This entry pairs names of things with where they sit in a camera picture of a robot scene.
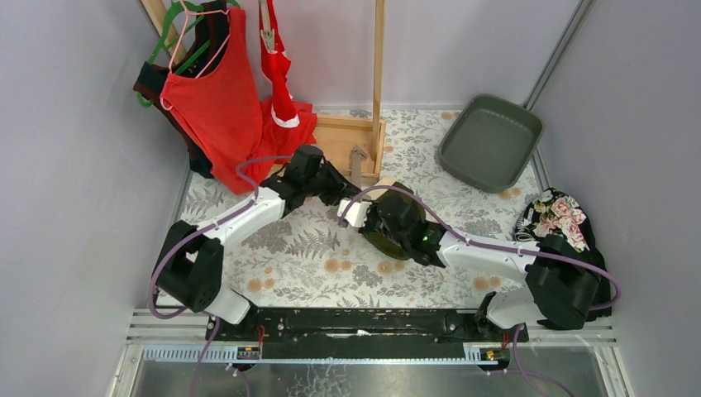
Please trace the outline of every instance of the wooden clothes rack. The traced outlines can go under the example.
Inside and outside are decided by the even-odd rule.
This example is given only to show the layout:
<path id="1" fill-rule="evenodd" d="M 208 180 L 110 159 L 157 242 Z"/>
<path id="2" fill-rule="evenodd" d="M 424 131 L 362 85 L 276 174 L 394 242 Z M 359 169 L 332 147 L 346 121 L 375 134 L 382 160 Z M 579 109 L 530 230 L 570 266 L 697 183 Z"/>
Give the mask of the wooden clothes rack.
<path id="1" fill-rule="evenodd" d="M 156 30 L 163 35 L 163 18 L 166 13 L 162 0 L 141 0 Z M 168 42 L 178 39 L 175 26 L 170 28 Z M 364 184 L 375 184 L 379 180 L 384 151 L 384 131 L 386 123 L 379 118 L 382 96 L 382 55 L 384 49 L 384 0 L 375 0 L 374 16 L 374 66 L 373 66 L 373 118 L 330 116 L 319 114 L 314 136 L 324 156 L 345 176 L 351 175 L 351 157 L 357 146 L 365 153 L 362 160 L 361 180 Z M 172 55 L 175 48 L 169 49 Z M 175 61 L 185 57 L 184 48 L 180 47 Z"/>

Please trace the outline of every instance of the plastic tray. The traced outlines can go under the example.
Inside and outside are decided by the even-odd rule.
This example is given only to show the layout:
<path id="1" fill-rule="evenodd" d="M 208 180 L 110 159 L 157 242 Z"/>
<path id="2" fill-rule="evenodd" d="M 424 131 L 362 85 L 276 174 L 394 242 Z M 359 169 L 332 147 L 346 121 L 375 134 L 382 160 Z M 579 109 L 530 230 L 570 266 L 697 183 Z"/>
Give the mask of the plastic tray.
<path id="1" fill-rule="evenodd" d="M 455 120 L 438 148 L 441 167 L 488 193 L 518 180 L 536 149 L 543 121 L 525 108 L 479 95 Z"/>

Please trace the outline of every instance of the gray wall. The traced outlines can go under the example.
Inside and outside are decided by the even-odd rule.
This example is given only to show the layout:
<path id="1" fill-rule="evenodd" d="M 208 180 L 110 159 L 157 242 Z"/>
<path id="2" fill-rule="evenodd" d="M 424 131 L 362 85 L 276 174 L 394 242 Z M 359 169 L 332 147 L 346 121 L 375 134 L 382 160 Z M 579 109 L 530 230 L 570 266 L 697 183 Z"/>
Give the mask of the gray wall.
<path id="1" fill-rule="evenodd" d="M 104 395 L 174 211 L 182 138 L 131 85 L 136 0 L 0 5 L 0 395 Z"/>
<path id="2" fill-rule="evenodd" d="M 698 395 L 701 2 L 598 1 L 536 106 L 553 185 L 589 211 L 623 283 L 638 395 Z"/>
<path id="3" fill-rule="evenodd" d="M 258 0 L 238 2 L 257 71 Z M 383 105 L 462 108 L 485 92 L 524 102 L 577 3 L 387 0 Z M 374 0 L 276 0 L 275 11 L 296 99 L 344 108 L 372 103 Z M 267 81 L 256 78 L 261 96 L 269 95 Z"/>

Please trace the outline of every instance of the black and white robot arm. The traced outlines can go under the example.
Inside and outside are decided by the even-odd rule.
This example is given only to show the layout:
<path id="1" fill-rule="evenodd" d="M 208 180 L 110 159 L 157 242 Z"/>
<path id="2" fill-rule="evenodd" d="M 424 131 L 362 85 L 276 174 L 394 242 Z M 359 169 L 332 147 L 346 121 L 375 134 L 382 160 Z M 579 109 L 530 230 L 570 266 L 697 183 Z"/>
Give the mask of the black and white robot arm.
<path id="1" fill-rule="evenodd" d="M 161 258 L 188 234 L 213 223 L 216 226 L 170 258 L 157 285 L 194 312 L 204 311 L 230 324 L 238 324 L 253 304 L 222 285 L 225 252 L 236 252 L 247 237 L 302 206 L 306 197 L 318 196 L 326 205 L 339 206 L 341 214 L 349 198 L 359 192 L 324 161 L 319 149 L 301 146 L 284 175 L 266 179 L 257 196 L 252 194 L 225 213 L 196 226 L 183 221 L 175 223 L 166 238 Z M 220 221 L 245 206 L 249 206 L 248 209 L 236 218 Z M 383 194 L 374 202 L 353 203 L 345 220 L 366 236 L 381 236 L 419 264 L 470 268 L 524 285 L 505 293 L 490 293 L 484 298 L 474 316 L 484 335 L 501 334 L 519 323 L 543 319 L 562 328 L 581 328 L 598 288 L 599 278 L 587 271 L 559 261 L 520 255 L 521 250 L 539 251 L 544 247 L 561 255 L 576 255 L 558 241 L 502 242 L 468 235 L 464 242 L 442 225 L 423 219 L 416 205 L 397 194 Z M 499 251 L 475 243 L 516 250 Z"/>

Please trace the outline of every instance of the floral pattern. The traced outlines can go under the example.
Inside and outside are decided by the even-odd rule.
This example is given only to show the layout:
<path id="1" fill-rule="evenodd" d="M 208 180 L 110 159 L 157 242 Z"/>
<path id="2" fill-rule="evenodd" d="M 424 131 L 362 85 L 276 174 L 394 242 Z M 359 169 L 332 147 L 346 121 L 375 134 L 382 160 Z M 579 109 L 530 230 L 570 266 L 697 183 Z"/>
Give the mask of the floral pattern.
<path id="1" fill-rule="evenodd" d="M 368 111 L 336 111 L 372 117 Z M 513 225 L 539 196 L 529 165 L 501 194 L 477 190 L 445 172 L 437 147 L 457 112 L 388 110 L 381 175 L 417 192 L 452 227 L 480 236 L 513 238 Z M 193 175 L 181 218 L 212 218 L 244 199 L 213 179 Z M 243 241 L 224 259 L 222 283 L 259 306 L 476 308 L 489 291 L 519 285 L 465 268 L 424 267 L 395 261 L 355 229 L 336 225 L 336 208 L 317 198 Z M 160 304 L 177 304 L 161 296 Z"/>
<path id="2" fill-rule="evenodd" d="M 548 234 L 561 236 L 577 252 L 588 250 L 579 225 L 587 219 L 579 203 L 558 190 L 547 189 L 541 197 L 533 201 L 516 224 L 516 238 L 519 241 L 533 241 Z"/>

